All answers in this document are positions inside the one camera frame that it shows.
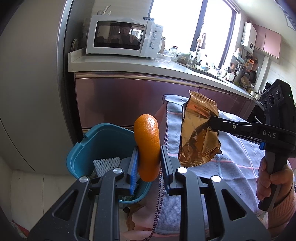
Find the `pink sleeve forearm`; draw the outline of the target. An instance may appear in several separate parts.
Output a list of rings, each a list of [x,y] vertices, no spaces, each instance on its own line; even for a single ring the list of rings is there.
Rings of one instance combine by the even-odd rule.
[[[295,213],[295,188],[292,183],[290,190],[282,194],[282,191],[276,198],[274,208],[268,213],[268,231],[274,240],[278,237]]]

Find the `person's right hand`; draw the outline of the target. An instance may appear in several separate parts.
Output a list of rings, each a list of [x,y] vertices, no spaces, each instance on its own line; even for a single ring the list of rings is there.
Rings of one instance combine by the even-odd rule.
[[[285,167],[276,173],[268,174],[266,171],[267,163],[265,158],[260,161],[257,178],[256,196],[259,201],[263,201],[271,195],[271,184],[280,185],[279,194],[275,200],[275,204],[280,204],[290,193],[293,184],[293,171],[290,166]]]

